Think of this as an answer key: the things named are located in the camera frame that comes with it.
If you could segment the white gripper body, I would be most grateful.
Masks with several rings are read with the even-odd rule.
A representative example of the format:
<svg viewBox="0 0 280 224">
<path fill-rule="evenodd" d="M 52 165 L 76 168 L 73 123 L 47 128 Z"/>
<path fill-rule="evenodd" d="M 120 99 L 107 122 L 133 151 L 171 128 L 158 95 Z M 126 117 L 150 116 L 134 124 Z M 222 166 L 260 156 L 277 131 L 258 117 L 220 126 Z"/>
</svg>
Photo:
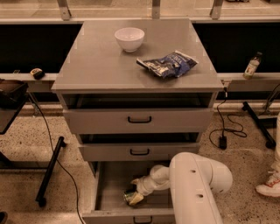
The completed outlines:
<svg viewBox="0 0 280 224">
<path fill-rule="evenodd" d="M 143 196 L 148 196 L 153 193 L 157 186 L 157 182 L 150 176 L 143 176 L 136 180 L 136 190 Z"/>
</svg>

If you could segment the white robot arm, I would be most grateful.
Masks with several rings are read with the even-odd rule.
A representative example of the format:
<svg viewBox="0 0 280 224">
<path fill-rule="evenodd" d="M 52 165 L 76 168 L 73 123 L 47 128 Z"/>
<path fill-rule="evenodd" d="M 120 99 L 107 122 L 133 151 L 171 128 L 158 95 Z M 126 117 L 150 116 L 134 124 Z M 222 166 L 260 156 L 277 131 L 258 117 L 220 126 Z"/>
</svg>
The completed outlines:
<svg viewBox="0 0 280 224">
<path fill-rule="evenodd" d="M 170 190 L 176 224 L 223 224 L 213 194 L 233 184 L 223 163 L 190 152 L 174 156 L 169 165 L 155 165 L 150 174 L 131 181 L 136 189 L 124 195 L 130 206 L 155 191 Z"/>
</svg>

